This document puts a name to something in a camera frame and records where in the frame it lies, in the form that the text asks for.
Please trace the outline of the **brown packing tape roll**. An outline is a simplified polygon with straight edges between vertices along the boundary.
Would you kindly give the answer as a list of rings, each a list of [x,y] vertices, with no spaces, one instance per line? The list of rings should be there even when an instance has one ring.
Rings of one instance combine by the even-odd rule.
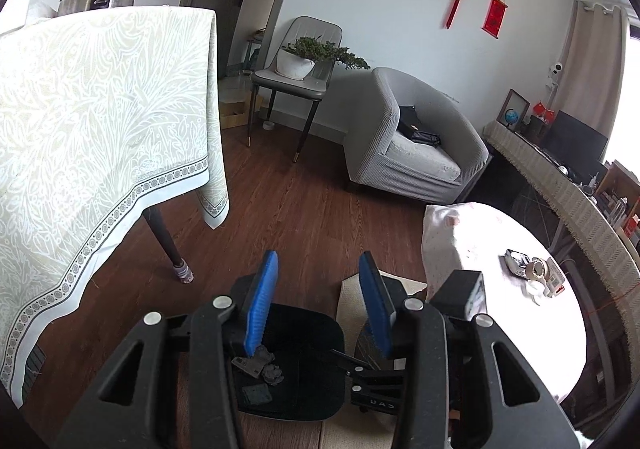
[[[532,258],[525,266],[525,278],[530,281],[546,282],[548,265],[538,257]]]

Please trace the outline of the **torn white card packaging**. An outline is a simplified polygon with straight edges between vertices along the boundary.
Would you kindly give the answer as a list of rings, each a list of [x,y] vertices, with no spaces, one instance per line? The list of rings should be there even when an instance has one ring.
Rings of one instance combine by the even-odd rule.
[[[522,281],[522,292],[525,297],[531,299],[538,306],[544,304],[547,299],[553,299],[565,290],[565,276],[559,266],[551,257],[542,259],[548,265],[548,276],[545,283],[538,281],[530,281],[524,279]]]

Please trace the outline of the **black trash bin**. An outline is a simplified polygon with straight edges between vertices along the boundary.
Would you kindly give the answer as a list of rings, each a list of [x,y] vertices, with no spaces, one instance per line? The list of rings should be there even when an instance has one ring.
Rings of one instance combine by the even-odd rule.
[[[345,376],[332,355],[345,348],[340,325],[318,311],[273,304],[262,345],[273,359],[252,377],[237,365],[231,375],[238,410],[279,421],[320,422],[345,401]]]

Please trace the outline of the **black table leg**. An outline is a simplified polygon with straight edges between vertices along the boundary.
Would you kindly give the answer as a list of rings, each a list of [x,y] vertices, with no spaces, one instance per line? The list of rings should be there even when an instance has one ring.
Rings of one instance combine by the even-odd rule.
[[[183,284],[191,283],[194,279],[193,271],[179,253],[174,239],[172,239],[172,235],[165,225],[160,208],[158,206],[150,206],[142,212],[142,216],[155,239],[160,243],[160,247],[169,258],[175,276]]]

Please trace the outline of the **pink cartoon tablecloth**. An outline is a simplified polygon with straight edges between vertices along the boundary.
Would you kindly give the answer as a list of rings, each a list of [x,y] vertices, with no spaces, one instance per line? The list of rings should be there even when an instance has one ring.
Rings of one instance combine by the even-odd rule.
[[[587,334],[569,283],[547,297],[511,275],[503,261],[513,250],[558,263],[538,239],[511,216],[482,203],[425,208],[422,261],[427,294],[435,295],[456,269],[479,271],[484,278],[486,313],[497,321],[560,403],[585,368]]]

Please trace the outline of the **black handbag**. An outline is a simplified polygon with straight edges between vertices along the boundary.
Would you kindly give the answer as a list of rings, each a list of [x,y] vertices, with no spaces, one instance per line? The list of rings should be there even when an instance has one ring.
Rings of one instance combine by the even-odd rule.
[[[397,131],[413,143],[439,147],[442,144],[438,134],[429,130],[419,119],[415,106],[400,106]]]

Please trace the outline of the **cardboard box on floor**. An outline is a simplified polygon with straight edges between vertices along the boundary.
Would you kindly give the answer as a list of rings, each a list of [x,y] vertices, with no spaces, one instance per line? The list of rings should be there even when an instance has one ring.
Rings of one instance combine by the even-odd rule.
[[[250,101],[252,91],[220,90],[218,94],[218,108],[220,127],[223,130],[246,126],[250,116]]]

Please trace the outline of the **framed picture with globe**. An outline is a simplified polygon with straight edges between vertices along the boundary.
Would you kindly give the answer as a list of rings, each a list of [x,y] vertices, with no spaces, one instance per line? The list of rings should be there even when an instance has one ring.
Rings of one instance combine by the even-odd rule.
[[[516,131],[529,109],[529,102],[513,88],[510,88],[499,111],[497,121],[510,131]]]

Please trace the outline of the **wooden bookshelf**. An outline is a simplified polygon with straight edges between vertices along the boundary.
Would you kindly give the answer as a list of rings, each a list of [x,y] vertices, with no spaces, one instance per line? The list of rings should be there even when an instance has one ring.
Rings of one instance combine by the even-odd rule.
[[[639,244],[639,177],[625,166],[613,161],[608,165],[596,197],[604,204],[608,221],[623,230],[637,249]]]

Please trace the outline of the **black monitor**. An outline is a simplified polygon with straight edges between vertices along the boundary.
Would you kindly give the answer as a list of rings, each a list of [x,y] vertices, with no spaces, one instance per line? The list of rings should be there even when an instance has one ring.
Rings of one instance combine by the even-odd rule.
[[[600,174],[606,146],[608,139],[604,135],[564,111],[556,113],[540,143],[540,148],[567,168],[578,183],[588,183]]]

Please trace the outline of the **grey dining chair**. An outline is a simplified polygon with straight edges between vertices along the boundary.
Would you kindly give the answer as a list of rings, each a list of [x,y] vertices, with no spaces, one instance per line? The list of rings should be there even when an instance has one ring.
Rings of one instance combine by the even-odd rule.
[[[306,39],[306,43],[314,41],[316,44],[340,45],[342,42],[343,30],[337,24],[323,21],[311,16],[299,16],[295,18],[288,27],[284,38],[279,46],[276,56],[271,60],[269,66],[252,73],[252,91],[248,99],[250,115],[246,125],[246,143],[250,146],[254,125],[254,115],[257,109],[257,96],[261,88],[268,88],[271,91],[267,120],[271,120],[271,113],[277,94],[291,95],[311,101],[311,107],[300,135],[293,162],[299,158],[306,140],[308,138],[311,124],[314,123],[314,116],[317,113],[320,102],[329,88],[334,60],[308,59],[299,57],[290,48],[293,48],[300,39]]]

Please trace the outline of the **potted bonsai white pot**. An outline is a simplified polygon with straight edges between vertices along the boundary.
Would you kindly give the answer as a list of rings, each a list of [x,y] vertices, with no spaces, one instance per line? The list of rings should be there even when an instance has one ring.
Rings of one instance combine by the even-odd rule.
[[[348,47],[322,42],[311,36],[301,36],[280,47],[274,71],[287,79],[303,81],[317,64],[341,64],[346,69],[356,70],[370,69],[367,61],[355,55]]]

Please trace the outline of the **beige curtain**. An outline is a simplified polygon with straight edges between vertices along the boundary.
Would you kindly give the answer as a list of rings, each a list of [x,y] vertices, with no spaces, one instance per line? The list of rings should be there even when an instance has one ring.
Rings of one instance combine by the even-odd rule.
[[[577,0],[551,109],[610,136],[620,102],[628,35],[623,7]]]

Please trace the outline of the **red scroll right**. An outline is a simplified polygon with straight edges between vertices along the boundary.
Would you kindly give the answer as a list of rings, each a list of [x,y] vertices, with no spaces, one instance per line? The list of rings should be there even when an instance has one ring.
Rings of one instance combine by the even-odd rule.
[[[507,8],[506,0],[490,0],[482,30],[498,39]]]

